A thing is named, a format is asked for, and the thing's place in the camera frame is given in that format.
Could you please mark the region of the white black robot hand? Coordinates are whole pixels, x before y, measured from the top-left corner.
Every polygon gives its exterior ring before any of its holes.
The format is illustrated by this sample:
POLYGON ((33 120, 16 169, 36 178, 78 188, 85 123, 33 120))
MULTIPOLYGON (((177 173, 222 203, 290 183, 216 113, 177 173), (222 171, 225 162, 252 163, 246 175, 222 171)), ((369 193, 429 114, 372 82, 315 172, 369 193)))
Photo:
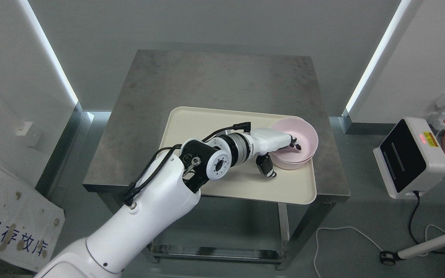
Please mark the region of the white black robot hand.
POLYGON ((267 178, 277 176, 269 153, 287 147, 302 150, 296 137, 271 128, 254 129, 249 132, 249 136, 249 157, 256 157, 255 163, 258 170, 267 178))

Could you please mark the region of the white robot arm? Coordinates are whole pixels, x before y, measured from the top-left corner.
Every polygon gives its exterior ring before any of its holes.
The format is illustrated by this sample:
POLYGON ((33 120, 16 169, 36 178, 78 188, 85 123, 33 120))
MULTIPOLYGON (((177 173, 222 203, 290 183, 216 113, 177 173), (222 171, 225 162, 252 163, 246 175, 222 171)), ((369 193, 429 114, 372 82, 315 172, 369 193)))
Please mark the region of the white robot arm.
POLYGON ((37 278, 120 278, 159 233, 198 204, 200 188, 222 178, 233 164, 230 150, 190 139, 158 150, 122 195, 122 207, 90 236, 60 252, 37 278))

